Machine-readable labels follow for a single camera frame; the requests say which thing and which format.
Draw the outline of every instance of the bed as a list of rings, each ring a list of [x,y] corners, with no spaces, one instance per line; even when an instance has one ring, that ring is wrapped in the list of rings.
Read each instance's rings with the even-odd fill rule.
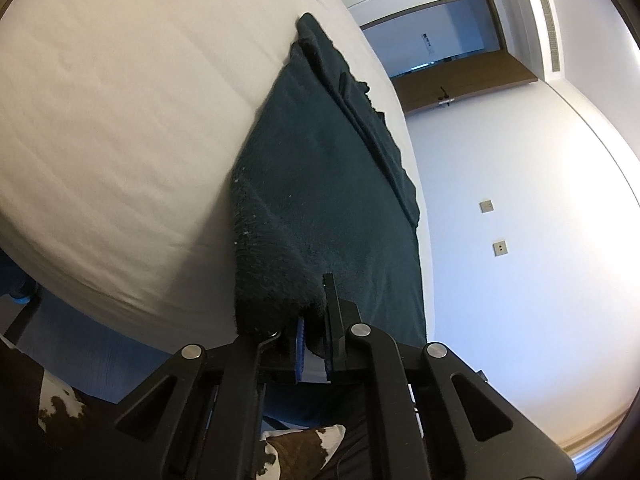
[[[404,116],[340,0],[13,0],[0,20],[0,247],[140,342],[232,342],[229,174],[305,12],[368,82],[415,184],[431,329]]]

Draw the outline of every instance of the floor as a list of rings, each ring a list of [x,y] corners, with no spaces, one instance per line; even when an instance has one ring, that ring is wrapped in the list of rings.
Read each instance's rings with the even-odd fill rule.
[[[0,298],[0,333],[20,309],[8,296]],[[17,346],[71,386],[111,402],[169,357],[95,322],[49,291]]]

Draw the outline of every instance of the wall switch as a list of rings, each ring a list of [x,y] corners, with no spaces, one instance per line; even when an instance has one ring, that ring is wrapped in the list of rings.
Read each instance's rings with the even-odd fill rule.
[[[494,254],[496,256],[502,256],[507,253],[507,242],[502,240],[501,242],[496,242],[494,244]]]
[[[484,202],[480,203],[480,211],[482,211],[483,213],[488,213],[489,211],[493,210],[494,204],[491,202],[491,200],[485,200]]]

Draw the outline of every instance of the mattress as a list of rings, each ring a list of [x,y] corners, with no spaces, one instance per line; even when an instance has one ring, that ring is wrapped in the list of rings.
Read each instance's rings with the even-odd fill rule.
[[[311,12],[370,85],[424,199],[391,82],[340,0],[14,0],[0,20],[0,247],[173,352],[233,341],[229,174]]]

